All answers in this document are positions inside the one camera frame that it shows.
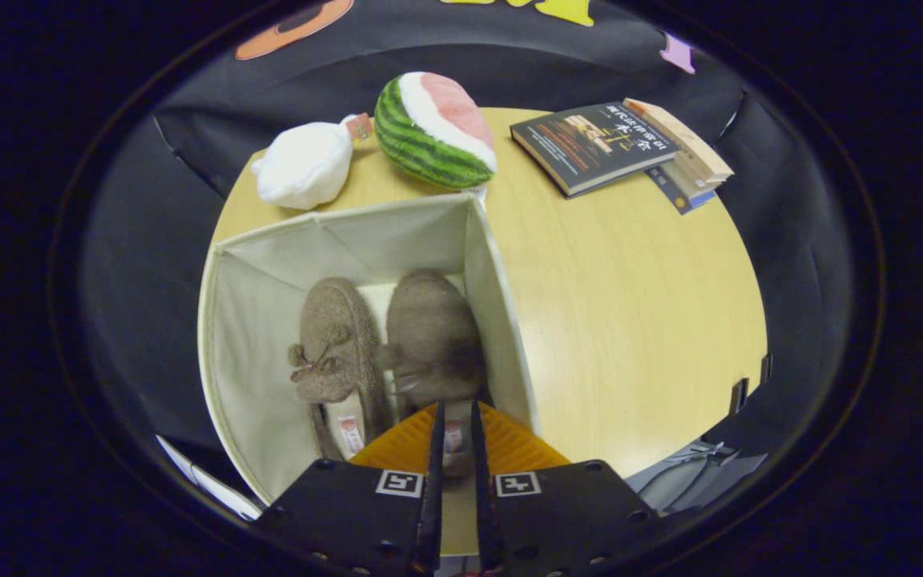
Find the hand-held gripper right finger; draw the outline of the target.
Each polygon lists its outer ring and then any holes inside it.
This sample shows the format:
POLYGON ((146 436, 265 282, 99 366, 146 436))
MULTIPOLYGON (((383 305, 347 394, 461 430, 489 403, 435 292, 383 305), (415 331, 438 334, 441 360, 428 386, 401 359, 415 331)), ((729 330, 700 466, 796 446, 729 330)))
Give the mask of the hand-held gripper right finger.
POLYGON ((567 463, 484 403, 471 417, 483 576, 601 576, 659 537, 655 509, 604 461, 567 463))

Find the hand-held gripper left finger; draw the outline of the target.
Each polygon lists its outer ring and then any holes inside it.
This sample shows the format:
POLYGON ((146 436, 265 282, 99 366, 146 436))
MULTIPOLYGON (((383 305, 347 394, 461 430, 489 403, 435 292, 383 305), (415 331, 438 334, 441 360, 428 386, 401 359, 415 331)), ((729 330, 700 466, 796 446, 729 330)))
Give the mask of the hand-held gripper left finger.
POLYGON ((320 576, 432 576, 440 565, 445 406, 433 415, 425 472, 325 458, 257 519, 257 534, 320 576))

